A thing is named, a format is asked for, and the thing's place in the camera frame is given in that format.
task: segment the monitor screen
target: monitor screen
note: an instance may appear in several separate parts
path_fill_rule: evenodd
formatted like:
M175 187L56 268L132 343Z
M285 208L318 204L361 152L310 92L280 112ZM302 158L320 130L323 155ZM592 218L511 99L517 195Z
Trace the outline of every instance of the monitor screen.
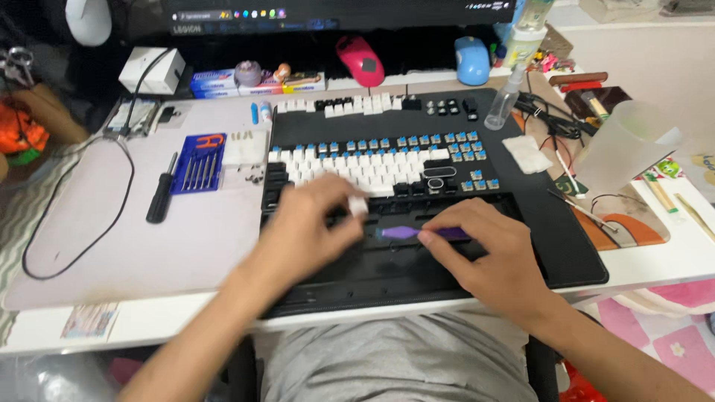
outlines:
M173 35L510 22L516 0L162 0Z

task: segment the plastic bag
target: plastic bag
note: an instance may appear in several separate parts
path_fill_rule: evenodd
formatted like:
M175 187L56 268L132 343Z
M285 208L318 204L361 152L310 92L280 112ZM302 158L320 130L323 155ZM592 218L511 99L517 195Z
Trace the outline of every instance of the plastic bag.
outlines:
M93 353L0 359L0 402L112 402L119 384Z

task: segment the black screwdriver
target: black screwdriver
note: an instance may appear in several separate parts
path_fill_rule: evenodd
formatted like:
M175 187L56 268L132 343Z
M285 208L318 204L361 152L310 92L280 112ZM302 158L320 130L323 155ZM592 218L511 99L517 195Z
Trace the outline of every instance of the black screwdriver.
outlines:
M149 212L147 212L147 222L149 223L161 223L167 217L169 189L174 180L174 164L177 161L177 156L179 156L179 153L174 152L172 162L169 164L169 170L159 176L159 186L157 186L157 192L154 194L152 204L149 206Z

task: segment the person's left hand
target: person's left hand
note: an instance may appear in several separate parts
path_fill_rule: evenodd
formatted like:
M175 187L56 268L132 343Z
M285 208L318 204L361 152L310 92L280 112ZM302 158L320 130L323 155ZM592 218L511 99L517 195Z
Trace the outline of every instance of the person's left hand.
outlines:
M347 216L328 229L325 216L348 196L364 197L345 179L332 173L299 188L286 187L271 221L242 265L285 291L323 265L336 260L363 237L362 217Z

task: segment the precision screwdriver set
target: precision screwdriver set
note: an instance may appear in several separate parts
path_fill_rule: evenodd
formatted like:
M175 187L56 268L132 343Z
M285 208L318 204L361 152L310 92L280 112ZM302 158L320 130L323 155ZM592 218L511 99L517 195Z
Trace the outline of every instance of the precision screwdriver set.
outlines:
M186 137L177 161L170 194L218 190L225 145L225 133Z

